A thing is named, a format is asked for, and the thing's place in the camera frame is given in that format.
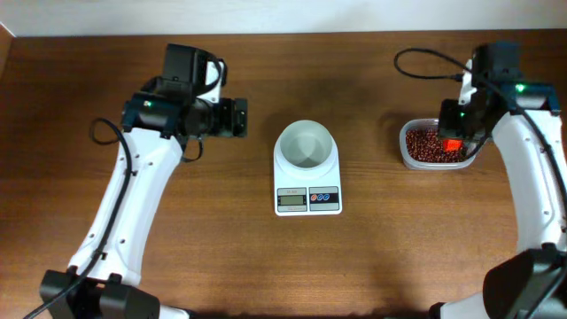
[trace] red object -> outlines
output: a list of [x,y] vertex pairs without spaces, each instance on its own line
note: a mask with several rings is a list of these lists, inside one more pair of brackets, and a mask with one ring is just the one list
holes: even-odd
[[446,139],[443,140],[443,150],[445,152],[459,151],[462,147],[461,140]]

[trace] white wall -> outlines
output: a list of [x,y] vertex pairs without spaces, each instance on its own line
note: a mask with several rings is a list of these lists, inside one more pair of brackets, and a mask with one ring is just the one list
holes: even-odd
[[567,0],[0,0],[16,36],[567,27]]

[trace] black motor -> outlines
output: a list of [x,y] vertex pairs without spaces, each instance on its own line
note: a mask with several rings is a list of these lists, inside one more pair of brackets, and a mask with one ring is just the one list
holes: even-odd
[[185,150],[189,139],[245,137],[245,99],[221,98],[227,81],[223,60],[201,49],[169,44],[161,76],[149,80],[124,106],[122,127],[174,136]]

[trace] plastic container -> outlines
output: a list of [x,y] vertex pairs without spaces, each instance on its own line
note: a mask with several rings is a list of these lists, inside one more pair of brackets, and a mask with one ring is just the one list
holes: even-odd
[[[401,132],[400,132],[401,156],[404,159],[404,164],[406,164],[406,166],[409,169],[417,169],[417,170],[461,169],[461,168],[465,168],[465,167],[469,166],[470,164],[472,164],[472,162],[477,157],[477,155],[475,154],[470,159],[467,159],[465,161],[458,162],[458,163],[427,163],[427,162],[415,160],[411,156],[409,156],[408,145],[406,144],[406,133],[409,130],[412,130],[412,129],[437,128],[438,123],[439,123],[438,119],[412,120],[412,121],[409,121],[408,123],[406,123],[406,125],[404,125],[404,127],[401,129]],[[472,149],[475,146],[476,145],[474,143],[470,144],[469,145],[469,152],[471,152]]]

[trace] cable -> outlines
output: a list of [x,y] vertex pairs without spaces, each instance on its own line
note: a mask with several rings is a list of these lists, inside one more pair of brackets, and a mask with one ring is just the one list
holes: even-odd
[[485,146],[486,140],[488,140],[488,136],[480,137],[480,141],[478,141],[477,146],[472,150],[472,152],[468,153],[467,156],[464,157],[463,161],[468,160],[471,157],[477,155],[480,152],[480,150],[482,150],[483,146]]
[[[413,52],[431,54],[433,56],[443,58],[444,60],[446,60],[450,63],[453,63],[454,65],[461,67],[463,70],[472,74],[472,70],[470,70],[470,68],[466,67],[463,63],[457,61],[454,58],[449,57],[446,54],[443,54],[441,52],[431,50],[431,49],[409,48],[409,49],[405,49],[404,51],[398,52],[398,54],[396,55],[396,58],[394,59],[394,66],[396,67],[396,69],[398,71],[400,71],[404,75],[407,75],[407,76],[410,76],[410,77],[413,77],[413,78],[418,78],[418,79],[432,80],[430,78],[427,78],[427,77],[424,77],[424,76],[421,76],[421,75],[419,75],[419,77],[418,77],[418,76],[415,76],[414,74],[408,74],[408,73],[404,72],[403,70],[401,70],[397,66],[397,59],[400,57],[400,55],[407,53],[407,52],[412,52],[412,51]],[[561,170],[559,169],[559,164],[557,163],[557,159],[555,158],[553,148],[548,143],[548,141],[546,140],[546,138],[543,135],[543,133],[541,132],[541,130],[538,128],[538,125],[535,123],[535,121],[532,119],[532,117],[527,113],[527,111],[523,107],[518,105],[518,103],[515,100],[513,100],[507,94],[502,92],[498,88],[498,86],[496,86],[494,83],[488,81],[488,79],[486,79],[484,76],[482,76],[480,74],[475,74],[475,77],[478,79],[479,82],[482,82],[488,89],[491,89],[494,93],[498,94],[500,97],[505,99],[506,102],[509,105],[513,105],[515,110],[518,113],[520,113],[522,116],[524,116],[525,120],[532,127],[535,135],[538,137],[541,145],[543,146],[544,152],[548,154],[549,163],[551,164],[551,168],[552,168],[554,176],[555,176],[555,181],[557,182],[557,185],[559,186],[559,192],[561,193],[561,197],[562,197],[562,200],[563,200],[563,209],[567,209],[567,187],[565,186],[565,181],[563,180],[563,178],[561,176]],[[484,144],[484,143],[485,143],[485,141],[483,143],[477,145],[477,147],[475,148],[475,151],[473,151],[473,152],[478,152],[480,150],[480,148],[482,148],[482,144]],[[561,273],[559,274],[557,280],[555,280],[548,288],[546,288],[544,293],[538,298],[538,300],[530,308],[530,310],[528,311],[528,313],[526,314],[524,319],[532,319],[533,316],[535,315],[536,311],[540,307],[540,305],[547,298],[549,298],[551,295],[553,295],[555,293],[557,288],[563,283],[563,281],[566,278],[567,278],[567,259],[565,259],[563,261],[563,269],[562,269]]]
[[191,163],[195,160],[200,159],[201,156],[203,156],[203,150],[205,148],[204,143],[203,143],[203,137],[199,136],[199,137],[197,137],[197,140],[198,140],[198,155],[197,155],[197,157],[195,159],[189,159],[189,158],[186,158],[185,156],[182,156],[181,161],[183,163]]
[[443,58],[449,62],[453,62],[453,63],[460,63],[459,61],[455,60],[454,58],[448,57],[440,52],[437,52],[435,50],[431,50],[431,49],[422,49],[422,48],[409,48],[409,49],[405,49],[402,50],[400,52],[398,52],[398,54],[396,54],[396,56],[393,59],[393,66],[396,68],[396,70],[398,70],[398,72],[400,72],[401,74],[404,74],[406,76],[409,76],[411,78],[414,79],[420,79],[420,80],[454,80],[457,82],[462,82],[462,74],[448,74],[448,75],[420,75],[420,74],[411,74],[410,72],[406,72],[404,71],[400,65],[398,60],[400,59],[400,57],[408,52],[420,52],[420,53],[428,53],[434,56],[437,56],[439,58]]
[[198,92],[196,95],[200,96],[202,94],[208,93],[210,91],[212,91],[214,88],[216,88],[216,86],[219,84],[219,82],[222,79],[222,67],[221,67],[221,62],[219,62],[219,59],[217,57],[215,57],[215,55],[209,51],[205,51],[202,49],[197,49],[198,51],[202,51],[203,53],[205,53],[208,57],[208,59],[211,60],[211,62],[213,62],[214,68],[216,69],[216,72],[218,74],[218,76],[216,77],[216,80],[214,80],[211,84],[207,84],[204,88],[202,92]]
[[122,200],[124,199],[124,196],[126,195],[126,190],[128,189],[128,184],[130,182],[130,176],[132,176],[132,156],[130,154],[130,149],[128,148],[128,143],[126,143],[126,139],[124,138],[124,135],[122,135],[122,132],[120,132],[120,130],[112,122],[110,122],[107,119],[98,118],[98,119],[94,119],[90,123],[90,130],[89,130],[90,139],[93,140],[93,142],[95,142],[97,144],[102,144],[102,145],[109,144],[108,141],[100,142],[99,140],[97,140],[95,138],[94,127],[99,122],[103,122],[104,124],[108,125],[114,131],[114,133],[117,136],[117,139],[120,141],[120,144],[122,145],[122,148],[124,149],[124,153],[125,153],[125,156],[126,156],[126,171],[124,172],[124,174],[125,174],[124,182],[122,182],[122,187],[120,188],[120,193],[118,194],[118,198],[116,198],[116,202],[114,203],[114,208],[113,208],[113,211],[110,215],[110,218],[108,219],[108,223],[106,224],[105,232],[104,232],[102,238],[100,239],[100,242],[98,243],[97,249],[93,252],[91,259],[90,259],[90,262],[87,265],[87,267],[64,290],[62,290],[61,292],[59,292],[58,294],[53,296],[51,299],[45,301],[41,306],[37,307],[32,312],[27,314],[24,317],[24,319],[35,318],[36,316],[41,314],[46,309],[53,306],[61,298],[66,297],[66,295],[68,295],[69,292],[71,292],[74,288],[79,286],[87,278],[90,271],[95,267],[95,264],[97,263],[98,259],[103,254],[103,250],[105,249],[106,242],[108,241],[108,238],[110,237],[110,233],[113,230],[113,225],[114,225],[114,222],[116,221],[116,216],[118,215],[118,211],[120,210],[120,204],[122,203]]

